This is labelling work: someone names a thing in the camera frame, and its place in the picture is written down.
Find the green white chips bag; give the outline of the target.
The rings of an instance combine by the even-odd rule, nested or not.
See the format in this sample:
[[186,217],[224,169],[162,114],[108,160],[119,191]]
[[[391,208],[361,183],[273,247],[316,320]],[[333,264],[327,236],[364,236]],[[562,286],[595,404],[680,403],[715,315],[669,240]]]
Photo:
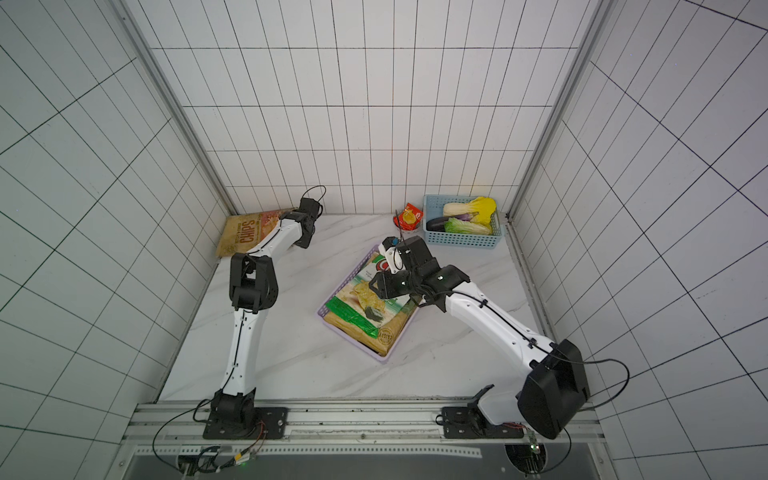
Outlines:
[[384,256],[374,253],[370,259],[325,304],[342,324],[357,327],[372,339],[391,337],[388,327],[395,327],[395,318],[408,319],[416,306],[409,295],[382,300],[369,289],[369,282],[377,272],[388,272]]

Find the red kettle chips bag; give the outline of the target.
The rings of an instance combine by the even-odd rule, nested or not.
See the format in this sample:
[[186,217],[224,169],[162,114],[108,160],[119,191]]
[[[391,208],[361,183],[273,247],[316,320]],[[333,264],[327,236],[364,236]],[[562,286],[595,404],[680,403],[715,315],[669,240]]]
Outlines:
[[272,210],[229,217],[219,240],[216,255],[224,258],[249,251],[276,228],[280,216],[287,212],[288,210]]

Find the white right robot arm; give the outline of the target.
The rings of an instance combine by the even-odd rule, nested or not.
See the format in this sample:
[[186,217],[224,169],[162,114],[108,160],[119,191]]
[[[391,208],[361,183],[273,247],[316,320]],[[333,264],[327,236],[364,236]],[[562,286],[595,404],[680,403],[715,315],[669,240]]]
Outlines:
[[421,307],[437,307],[463,321],[511,365],[510,384],[488,385],[466,406],[440,413],[445,435],[492,438],[519,424],[557,438],[590,398],[578,347],[567,340],[556,343],[520,323],[462,270],[439,265],[420,237],[387,237],[379,251],[387,267],[369,283],[379,298],[407,295]]

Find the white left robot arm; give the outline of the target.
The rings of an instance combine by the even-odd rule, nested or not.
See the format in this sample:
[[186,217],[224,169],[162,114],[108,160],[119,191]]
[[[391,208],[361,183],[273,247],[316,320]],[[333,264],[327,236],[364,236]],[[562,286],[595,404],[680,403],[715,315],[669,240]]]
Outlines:
[[288,409],[256,405],[256,357],[267,316],[278,299],[275,263],[292,246],[309,247],[322,212],[319,201],[303,197],[298,208],[281,214],[264,240],[231,257],[228,293],[234,308],[234,333],[224,380],[208,403],[204,439],[277,440],[284,436]]

